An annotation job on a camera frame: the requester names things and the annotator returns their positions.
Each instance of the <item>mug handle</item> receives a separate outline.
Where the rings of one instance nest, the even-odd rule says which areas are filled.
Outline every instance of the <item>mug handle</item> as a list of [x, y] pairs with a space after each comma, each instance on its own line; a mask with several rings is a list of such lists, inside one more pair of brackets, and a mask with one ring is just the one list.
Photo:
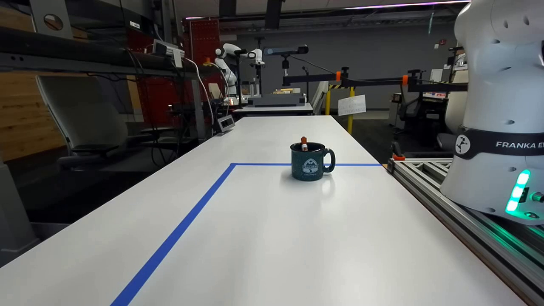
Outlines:
[[327, 155], [327, 153], [331, 154], [331, 165], [328, 168], [323, 167], [323, 172], [325, 172], [325, 173], [332, 172], [335, 169], [335, 166], [336, 166], [336, 156], [335, 156], [334, 151], [332, 151], [331, 149], [328, 149], [328, 148], [325, 149], [323, 151], [323, 158], [325, 158], [325, 155]]

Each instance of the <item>blue tape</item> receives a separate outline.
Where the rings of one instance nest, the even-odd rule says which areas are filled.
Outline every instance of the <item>blue tape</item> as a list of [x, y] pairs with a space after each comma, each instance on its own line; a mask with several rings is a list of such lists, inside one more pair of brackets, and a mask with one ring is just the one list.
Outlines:
[[159, 264], [166, 257], [168, 252], [172, 250], [172, 247], [180, 239], [181, 235], [187, 230], [189, 225], [194, 221], [196, 216], [202, 211], [204, 206], [208, 203], [213, 194], [219, 189], [221, 184], [225, 181], [228, 175], [236, 167], [235, 163], [231, 163], [229, 167], [221, 174], [221, 176], [215, 181], [210, 189], [204, 194], [204, 196], [196, 203], [195, 207], [185, 216], [181, 223], [174, 229], [174, 231], [166, 238], [163, 244], [155, 251], [155, 253], [149, 258], [149, 260], [144, 264], [144, 266], [136, 273], [132, 280], [127, 284], [127, 286], [121, 291], [117, 298], [111, 304], [112, 306], [125, 306], [128, 305], [134, 296], [140, 291], [145, 282], [149, 279], [151, 274], [157, 269]]

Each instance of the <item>marker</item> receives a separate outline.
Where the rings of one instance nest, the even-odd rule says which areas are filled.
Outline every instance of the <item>marker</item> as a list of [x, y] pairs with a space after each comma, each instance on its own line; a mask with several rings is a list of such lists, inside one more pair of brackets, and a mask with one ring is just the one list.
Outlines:
[[308, 144], [307, 144], [308, 142], [307, 142], [307, 140], [306, 140], [306, 137], [303, 136], [303, 137], [300, 139], [300, 142], [302, 143], [302, 150], [303, 150], [304, 152], [308, 151]]

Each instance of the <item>yellow post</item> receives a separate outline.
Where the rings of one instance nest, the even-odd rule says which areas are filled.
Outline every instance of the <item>yellow post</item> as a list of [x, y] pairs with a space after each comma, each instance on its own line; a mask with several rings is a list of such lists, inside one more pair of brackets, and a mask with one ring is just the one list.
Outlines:
[[[349, 88], [349, 96], [354, 97], [355, 96], [355, 87]], [[348, 115], [348, 133], [351, 135], [351, 132], [353, 130], [353, 115]]]
[[327, 91], [327, 99], [325, 100], [325, 115], [331, 114], [331, 88]]

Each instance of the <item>robot logo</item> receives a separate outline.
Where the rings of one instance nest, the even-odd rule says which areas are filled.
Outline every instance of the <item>robot logo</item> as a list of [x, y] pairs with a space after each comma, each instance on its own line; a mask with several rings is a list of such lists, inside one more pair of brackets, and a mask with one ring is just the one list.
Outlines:
[[457, 154], [465, 154], [471, 148], [471, 141], [468, 140], [468, 137], [461, 134], [457, 137], [455, 142], [455, 151]]
[[316, 173], [317, 170], [319, 170], [319, 166], [317, 165], [316, 160], [313, 158], [310, 158], [304, 163], [304, 165], [302, 165], [302, 171], [304, 173]]

